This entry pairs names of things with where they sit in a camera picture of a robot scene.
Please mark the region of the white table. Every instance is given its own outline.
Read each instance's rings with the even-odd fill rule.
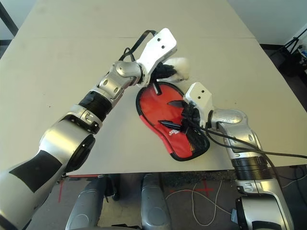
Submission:
[[[167,27],[175,57],[191,62],[186,91],[200,81],[219,108],[235,108],[268,151],[307,155],[307,114],[254,36],[223,1],[40,0],[0,60],[0,170],[31,158],[40,137],[77,104],[146,29]],[[138,87],[110,112],[85,164],[71,174],[232,169],[212,144],[186,162],[173,160],[139,119]],[[276,166],[304,159],[270,156]]]

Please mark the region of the black cable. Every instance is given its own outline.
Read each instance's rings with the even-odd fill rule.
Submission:
[[[133,45],[133,47],[131,48],[130,51],[128,51],[127,53],[124,53],[120,58],[119,61],[123,61],[125,59],[126,56],[133,54],[133,52],[140,46],[140,44],[144,41],[144,39],[147,37],[148,34],[152,34],[153,36],[155,36],[157,34],[157,31],[154,30],[146,30],[141,36],[140,38],[136,41],[136,43]]]
[[[124,54],[125,54],[127,51],[130,51],[130,48],[129,48],[129,47],[125,48]],[[130,54],[130,58],[131,58],[131,61],[135,61],[134,55],[133,55],[132,53]]]
[[[302,179],[306,174],[305,174],[304,170],[303,170],[301,167],[298,167],[298,168],[299,168],[299,169],[302,171],[302,173],[303,173],[303,175],[300,176],[299,178],[289,178],[289,177],[281,176],[281,175],[279,175],[279,176],[282,177],[282,178],[284,178],[284,179],[290,180],[290,181],[300,180],[300,179]]]
[[[218,145],[223,146],[223,147],[226,147],[226,148],[234,149],[233,146],[225,145],[225,144],[222,144],[222,143],[216,141],[215,139],[213,139],[213,138],[211,137],[211,135],[210,135],[208,132],[206,132],[206,135],[207,135],[208,138],[209,138],[211,141],[213,141],[215,144],[218,144]],[[283,190],[283,189],[282,189],[281,182],[280,182],[280,178],[279,178],[279,175],[278,175],[278,172],[277,172],[277,169],[276,169],[275,165],[273,164],[273,162],[271,161],[271,159],[270,159],[267,155],[265,155],[264,153],[260,153],[260,154],[265,158],[265,160],[266,160],[266,161],[269,163],[269,165],[271,166],[271,168],[272,168],[272,170],[273,170],[273,172],[274,172],[274,175],[275,175],[275,177],[276,177],[276,179],[277,179],[277,181],[278,181],[278,184],[279,184],[281,190]]]
[[[297,169],[295,169],[295,171],[294,171],[294,175],[295,175],[295,177],[296,177],[296,186],[297,186],[297,189],[298,189],[299,194],[300,194],[301,197],[302,197],[303,202],[304,202],[305,205],[307,206],[307,201],[305,200],[305,197],[304,197],[304,195],[303,195],[303,193],[302,193],[302,191],[301,191],[301,189],[300,189],[300,187],[299,187],[298,178],[297,178],[297,175],[296,175],[296,170],[297,170]]]
[[[233,137],[230,137],[230,136],[227,136],[227,135],[223,135],[223,134],[220,134],[220,133],[211,131],[211,130],[209,130],[209,129],[207,129],[207,128],[203,128],[203,127],[200,127],[200,126],[199,126],[199,128],[200,128],[201,130],[205,131],[205,132],[212,133],[212,134],[215,134],[215,135],[217,135],[217,136],[221,136],[221,137],[228,138],[228,139],[231,139],[231,140],[235,140],[235,141],[241,142],[241,143],[243,143],[243,144],[245,144],[245,145],[248,145],[248,146],[251,146],[251,147],[255,148],[255,149],[248,149],[248,148],[243,148],[243,147],[234,147],[234,146],[230,146],[229,148],[232,148],[232,149],[244,150],[244,151],[249,151],[249,152],[257,152],[257,153],[264,153],[264,154],[274,155],[274,156],[299,157],[299,158],[305,158],[305,159],[307,159],[307,156],[304,156],[304,155],[261,151],[261,150],[259,150],[258,147],[254,146],[254,145],[251,145],[250,143],[245,142],[245,141],[243,141],[243,140],[240,140],[240,139],[237,139],[237,138],[233,138]]]
[[[282,190],[282,186],[281,186],[281,182],[280,182],[280,177],[279,177],[279,174],[277,172],[277,169],[275,167],[275,165],[273,164],[273,162],[271,161],[271,159],[266,155],[266,154],[270,154],[270,155],[277,155],[277,156],[294,156],[294,154],[286,154],[286,153],[275,153],[275,152],[265,152],[265,151],[261,151],[257,146],[254,146],[246,141],[243,141],[243,140],[240,140],[240,139],[237,139],[237,138],[233,138],[233,137],[230,137],[228,135],[224,135],[224,134],[220,134],[220,133],[217,133],[217,132],[214,132],[212,130],[209,130],[207,127],[206,128],[203,128],[197,124],[195,124],[193,121],[191,121],[190,118],[188,118],[188,121],[193,125],[195,126],[198,130],[202,130],[202,131],[205,131],[206,132],[206,135],[208,136],[208,138],[213,141],[214,143],[220,145],[220,146],[223,146],[223,147],[226,147],[226,148],[231,148],[231,149],[237,149],[237,150],[243,150],[243,151],[252,151],[252,152],[257,152],[257,153],[260,153],[265,159],[266,161],[269,163],[269,165],[271,166],[273,172],[274,172],[274,175],[278,181],[278,184],[279,186],[281,187],[281,190]],[[218,141],[216,141],[215,139],[213,139],[209,133],[212,133],[214,135],[217,135],[217,136],[221,136],[221,137],[224,137],[224,138],[228,138],[228,139],[231,139],[231,140],[234,140],[234,141],[238,141],[240,143],[243,143],[245,145],[248,145],[250,147],[252,147],[253,149],[247,149],[247,148],[242,148],[242,147],[233,147],[233,146],[230,146],[230,145],[225,145],[225,144],[222,144]],[[307,158],[306,156],[303,156],[303,155],[297,155],[297,157],[303,157],[303,158]]]

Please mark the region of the tripod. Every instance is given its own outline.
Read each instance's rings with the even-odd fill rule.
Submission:
[[[279,49],[276,50],[274,53],[272,53],[272,54],[270,55],[270,57],[272,57],[273,55],[275,55],[275,54],[277,54],[278,52],[282,51],[284,48],[286,48],[286,49],[289,48],[289,47],[294,43],[294,45],[293,45],[293,47],[292,47],[292,49],[291,49],[291,51],[290,51],[290,54],[291,54],[291,53],[293,52],[295,46],[297,45],[298,41],[299,41],[299,37],[302,36],[303,33],[305,33],[306,31],[307,31],[307,28],[306,28],[303,32],[301,32],[301,33],[299,34],[299,36],[293,37],[293,39],[291,39],[289,42],[287,42],[285,45],[283,45],[283,47],[279,48]]]

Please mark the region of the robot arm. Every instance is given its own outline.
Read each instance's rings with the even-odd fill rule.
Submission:
[[[30,160],[0,174],[0,229],[23,229],[47,199],[53,185],[79,169],[92,149],[106,115],[135,84],[147,86],[152,71],[177,50],[168,29],[151,39],[136,62],[117,61],[88,94],[49,128]]]
[[[199,82],[191,85],[184,99],[198,109],[200,126],[204,127],[208,121],[208,128],[261,149],[256,133],[248,126],[247,115],[239,110],[214,109],[211,93]],[[224,138],[224,144],[251,148],[227,138]],[[264,156],[231,148],[227,148],[227,152],[235,168],[238,192],[244,195],[236,200],[240,229],[293,230],[283,193],[277,180],[271,175]]]

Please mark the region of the white cable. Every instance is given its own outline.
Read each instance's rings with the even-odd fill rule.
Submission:
[[[283,186],[282,188],[286,188],[286,187],[288,187],[290,184],[292,184],[292,183],[294,183],[294,182],[296,182],[296,181],[303,180],[305,177],[307,177],[307,174],[306,174],[305,176],[303,176],[302,178],[299,178],[299,179],[297,179],[297,180],[295,180],[295,181],[291,181],[290,183],[286,184],[286,185]]]
[[[169,195],[165,198],[165,200],[167,200],[171,195],[173,195],[173,194],[175,194],[175,193],[179,193],[179,192],[193,192],[193,190],[191,190],[191,189],[181,189],[181,190],[175,191],[175,192],[169,194]],[[195,192],[195,191],[194,191],[194,193],[195,193],[195,194],[198,194],[198,195],[200,195],[200,196],[202,196],[203,198],[206,198],[206,199],[207,199],[208,201],[210,201],[212,204],[216,205],[211,199],[209,199],[209,198],[206,197],[205,195],[203,195],[203,194],[201,194],[201,193],[199,193],[199,192]],[[225,213],[231,215],[230,212],[226,211],[226,210],[223,209],[222,207],[220,207],[220,206],[218,206],[218,205],[216,205],[216,207],[217,207],[218,209],[222,210],[223,212],[225,212]]]
[[[196,221],[199,225],[205,226],[205,227],[206,227],[206,226],[209,226],[209,225],[211,225],[211,224],[213,223],[213,221],[214,221],[214,219],[215,219],[216,208],[219,208],[219,209],[222,210],[223,212],[225,212],[225,213],[231,215],[230,212],[226,211],[225,209],[221,208],[220,206],[218,206],[218,205],[216,204],[216,202],[217,202],[217,196],[218,196],[218,194],[219,194],[219,192],[220,192],[220,189],[221,189],[221,186],[222,186],[222,182],[223,182],[223,181],[221,181],[220,186],[219,186],[219,188],[218,188],[218,190],[217,190],[217,193],[216,193],[216,196],[215,196],[215,202],[213,202],[211,199],[209,199],[208,197],[204,196],[203,194],[194,191],[194,190],[195,190],[195,187],[196,187],[196,185],[197,185],[197,183],[194,185],[193,190],[190,190],[190,189],[178,190],[178,191],[175,191],[175,192],[169,194],[165,199],[167,200],[171,195],[173,195],[173,194],[175,194],[175,193],[179,193],[179,192],[183,192],[183,191],[190,191],[190,192],[192,192],[192,211],[193,211],[193,217],[194,217],[195,221]],[[195,212],[194,212],[194,199],[193,199],[193,194],[194,194],[194,193],[196,193],[196,194],[198,194],[198,195],[200,195],[200,196],[206,198],[208,201],[210,201],[212,204],[214,204],[214,215],[213,215],[212,220],[211,220],[210,223],[208,223],[208,224],[201,224],[201,223],[197,220],[197,218],[196,218],[196,216],[195,216]]]
[[[204,226],[204,227],[207,227],[207,226],[209,226],[209,225],[211,225],[211,224],[213,223],[213,221],[214,221],[214,219],[215,219],[215,214],[216,214],[216,201],[217,201],[217,196],[219,195],[219,191],[220,191],[220,189],[221,189],[222,182],[223,182],[223,181],[221,181],[220,186],[219,186],[219,189],[218,189],[217,192],[216,192],[215,203],[214,203],[214,214],[213,214],[212,220],[211,220],[208,224],[201,224],[201,223],[197,220],[197,218],[196,218],[196,216],[195,216],[193,194],[194,194],[194,189],[195,189],[197,183],[194,185],[193,191],[192,191],[192,211],[193,211],[193,217],[194,217],[195,221],[196,221],[199,225]]]

